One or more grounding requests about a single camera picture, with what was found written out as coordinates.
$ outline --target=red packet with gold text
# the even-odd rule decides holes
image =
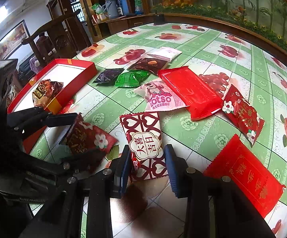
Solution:
[[[96,148],[108,154],[117,139],[101,128],[84,122],[79,114],[68,130],[65,142],[72,154],[84,153],[88,149]]]
[[[234,85],[230,86],[224,98],[222,110],[233,124],[245,134],[253,147],[265,121]]]
[[[189,107],[192,121],[206,118],[222,108],[222,99],[188,66],[158,71],[158,76]]]
[[[277,204],[286,188],[236,134],[203,174],[213,178],[229,176],[264,218]]]
[[[120,122],[129,143],[133,162],[134,171],[130,180],[167,176],[158,113],[144,112],[121,115]]]

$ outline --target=dark brown snack packet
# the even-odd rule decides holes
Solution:
[[[141,70],[158,75],[158,71],[162,70],[168,65],[167,61],[159,60],[155,58],[141,58],[134,64],[132,64],[128,70]]]
[[[40,81],[38,87],[32,92],[34,106],[46,108],[62,87],[63,82],[52,82],[50,79]]]

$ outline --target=chair backrest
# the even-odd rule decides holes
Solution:
[[[56,19],[45,23],[40,28],[38,28],[35,33],[33,33],[30,37],[22,40],[23,45],[30,44],[35,56],[37,57],[42,67],[45,67],[47,65],[46,61],[51,60],[48,55],[41,55],[36,44],[34,43],[34,39],[42,32],[47,32],[55,50],[57,51],[58,58],[73,58],[76,55],[75,47],[72,42],[70,42],[70,39],[62,25],[62,22],[68,18],[75,19],[87,46],[91,46],[91,42],[85,32],[85,29],[83,28],[80,20],[77,17],[80,12],[81,10],[78,9],[73,13],[61,15]]]

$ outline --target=blue thermos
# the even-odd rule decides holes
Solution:
[[[120,0],[121,1],[121,7],[122,7],[122,13],[123,15],[129,14],[128,4],[127,0]]]

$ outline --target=pink snack packet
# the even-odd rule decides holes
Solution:
[[[187,107],[181,98],[160,78],[141,85],[134,89],[134,92],[146,100],[147,106],[145,112],[171,111]]]

